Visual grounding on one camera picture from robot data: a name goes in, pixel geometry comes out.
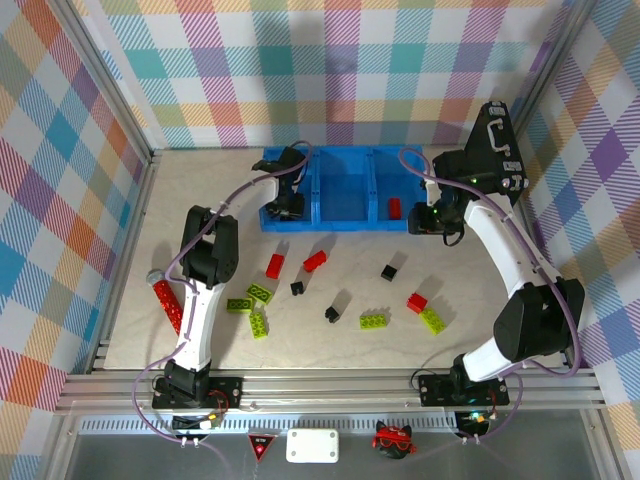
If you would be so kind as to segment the aluminium frame cross rail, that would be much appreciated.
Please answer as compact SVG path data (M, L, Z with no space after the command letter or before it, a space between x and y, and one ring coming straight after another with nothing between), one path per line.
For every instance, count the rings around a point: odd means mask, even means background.
M71 375L62 389L57 414L127 413L137 370L93 371ZM239 412L256 414L334 414L418 412L418 392L410 369L248 369L214 371L214 377L240 377ZM532 369L523 380L523 410L599 409L605 406L595 373L583 369L558 379Z

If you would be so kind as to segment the white vented strip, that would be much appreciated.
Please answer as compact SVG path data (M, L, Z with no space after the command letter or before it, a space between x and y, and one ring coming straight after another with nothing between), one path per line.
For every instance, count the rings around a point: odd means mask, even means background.
M197 434L245 434L249 432L280 433L291 428L335 429L340 433L373 433L376 423L387 426L410 426L414 433L454 433L458 430L452 412L406 413L380 416L362 415L249 415L229 414L222 422L208 430L191 429ZM78 428L87 434L149 434L151 430L134 415L84 417Z

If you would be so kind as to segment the aluminium corner post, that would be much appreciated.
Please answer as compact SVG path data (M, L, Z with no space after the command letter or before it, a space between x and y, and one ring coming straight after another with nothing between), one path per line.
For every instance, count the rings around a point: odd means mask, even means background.
M544 95L562 69L565 60L579 34L590 19L599 0L571 0L570 5L561 15L561 22L554 29L554 35L546 48L540 66L535 71L533 80L526 90L516 113L513 116L513 127L517 138L526 132L535 111Z
M134 149L144 159L146 165L153 164L154 149L146 139L73 1L46 0L46 3L68 35Z

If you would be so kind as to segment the red glitter cylinder silver cap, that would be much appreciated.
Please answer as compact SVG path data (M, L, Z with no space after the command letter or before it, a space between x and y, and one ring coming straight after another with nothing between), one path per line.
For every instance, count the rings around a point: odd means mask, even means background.
M153 289L173 330L179 335L182 326L183 307L170 283L166 280L165 273L162 270L153 269L148 272L146 282Z

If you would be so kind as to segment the red triangle warning sign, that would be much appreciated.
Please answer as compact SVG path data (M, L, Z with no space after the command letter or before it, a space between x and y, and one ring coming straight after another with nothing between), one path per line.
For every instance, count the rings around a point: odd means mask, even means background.
M260 463L273 441L276 439L275 435L271 434L256 434L251 433L248 435L252 452L255 456L256 462Z

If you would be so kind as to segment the grey metal shelf panel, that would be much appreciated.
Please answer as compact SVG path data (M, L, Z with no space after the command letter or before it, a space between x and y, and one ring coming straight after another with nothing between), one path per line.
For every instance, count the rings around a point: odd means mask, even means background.
M83 435L65 480L601 480L585 449L521 448L508 436L491 445L451 445L427 436L417 454L391 460L371 438L346 435L332 464L287 461L283 437L257 459L245 435L222 435L214 448L185 448L150 435Z

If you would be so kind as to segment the white rectangular box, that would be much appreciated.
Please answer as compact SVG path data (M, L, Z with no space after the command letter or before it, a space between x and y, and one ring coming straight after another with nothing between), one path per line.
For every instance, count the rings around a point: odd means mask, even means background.
M296 464L332 464L339 460L335 429L294 428L287 432L286 460Z

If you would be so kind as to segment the black cat figurine red sunglasses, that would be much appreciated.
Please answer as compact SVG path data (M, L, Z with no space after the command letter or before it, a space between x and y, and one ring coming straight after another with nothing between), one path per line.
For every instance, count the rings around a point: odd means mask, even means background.
M382 421L376 422L376 433L372 447L387 458L400 460L407 455L414 454L416 447L412 443L412 428L410 425L397 427L386 425Z

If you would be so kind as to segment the blue three-compartment bin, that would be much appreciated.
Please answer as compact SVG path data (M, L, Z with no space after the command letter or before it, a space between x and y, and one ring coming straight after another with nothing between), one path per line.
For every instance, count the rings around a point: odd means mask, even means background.
M399 146L324 146L313 149L299 186L304 195L300 219L271 218L260 211L269 233L407 231L409 211L427 200L420 178L399 161ZM389 219L388 202L402 203L402 219Z

